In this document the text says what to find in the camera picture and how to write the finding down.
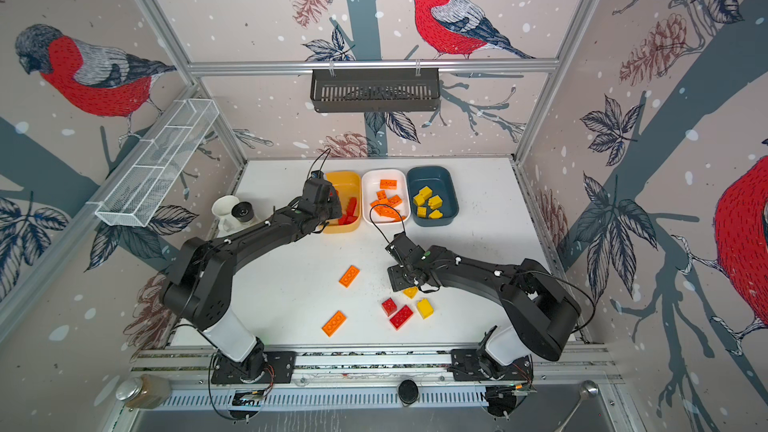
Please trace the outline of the yellow lego brick front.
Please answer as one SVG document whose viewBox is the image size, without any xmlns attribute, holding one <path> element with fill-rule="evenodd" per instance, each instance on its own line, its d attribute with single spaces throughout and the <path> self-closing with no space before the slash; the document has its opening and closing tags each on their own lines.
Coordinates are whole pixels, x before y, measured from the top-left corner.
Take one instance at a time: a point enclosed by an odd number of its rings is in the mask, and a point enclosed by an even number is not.
<svg viewBox="0 0 768 432">
<path fill-rule="evenodd" d="M 434 307 L 428 299 L 424 298 L 417 302 L 417 310 L 422 319 L 426 320 L 434 314 Z"/>
</svg>

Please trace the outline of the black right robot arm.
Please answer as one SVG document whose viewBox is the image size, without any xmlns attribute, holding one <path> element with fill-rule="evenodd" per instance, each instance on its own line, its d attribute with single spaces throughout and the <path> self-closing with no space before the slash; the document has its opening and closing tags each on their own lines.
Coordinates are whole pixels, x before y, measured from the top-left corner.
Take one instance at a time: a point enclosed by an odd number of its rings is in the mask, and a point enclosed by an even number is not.
<svg viewBox="0 0 768 432">
<path fill-rule="evenodd" d="M 389 267 L 392 290 L 417 287 L 425 293 L 456 288 L 500 305 L 530 353 L 558 361 L 581 307 L 559 279 L 537 261 L 492 264 L 433 245 L 416 245 L 404 232 L 394 235 L 385 250 L 396 261 Z"/>
</svg>

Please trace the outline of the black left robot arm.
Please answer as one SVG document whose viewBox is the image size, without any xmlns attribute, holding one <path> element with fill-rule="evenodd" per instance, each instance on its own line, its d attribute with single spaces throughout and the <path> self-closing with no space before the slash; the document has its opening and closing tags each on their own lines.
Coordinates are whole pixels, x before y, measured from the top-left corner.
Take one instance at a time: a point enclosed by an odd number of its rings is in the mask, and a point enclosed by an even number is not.
<svg viewBox="0 0 768 432">
<path fill-rule="evenodd" d="M 261 342 L 231 309 L 235 274 L 341 216 L 338 192 L 321 171 L 314 170 L 304 182 L 302 195 L 268 219 L 226 237 L 186 241 L 167 275 L 161 303 L 187 320 L 225 357 L 244 363 Z"/>
</svg>

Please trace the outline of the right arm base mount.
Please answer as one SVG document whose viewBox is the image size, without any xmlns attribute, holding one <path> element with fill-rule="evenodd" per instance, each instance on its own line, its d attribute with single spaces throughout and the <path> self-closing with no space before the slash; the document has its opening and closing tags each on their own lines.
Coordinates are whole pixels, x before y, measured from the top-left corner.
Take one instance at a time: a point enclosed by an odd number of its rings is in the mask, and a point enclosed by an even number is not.
<svg viewBox="0 0 768 432">
<path fill-rule="evenodd" d="M 533 379 L 533 363 L 522 357 L 509 365 L 501 365 L 486 352 L 478 349 L 453 349 L 447 371 L 457 382 L 513 381 L 530 383 Z"/>
</svg>

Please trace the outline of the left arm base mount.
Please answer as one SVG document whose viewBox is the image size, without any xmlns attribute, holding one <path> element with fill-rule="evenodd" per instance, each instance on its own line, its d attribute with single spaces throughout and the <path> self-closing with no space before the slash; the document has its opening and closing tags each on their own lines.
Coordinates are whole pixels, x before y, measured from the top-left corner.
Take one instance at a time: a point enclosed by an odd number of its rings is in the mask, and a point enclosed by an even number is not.
<svg viewBox="0 0 768 432">
<path fill-rule="evenodd" d="M 262 351 L 252 353 L 244 362 L 235 362 L 218 352 L 210 381 L 213 385 L 288 384 L 296 358 L 294 351 Z"/>
</svg>

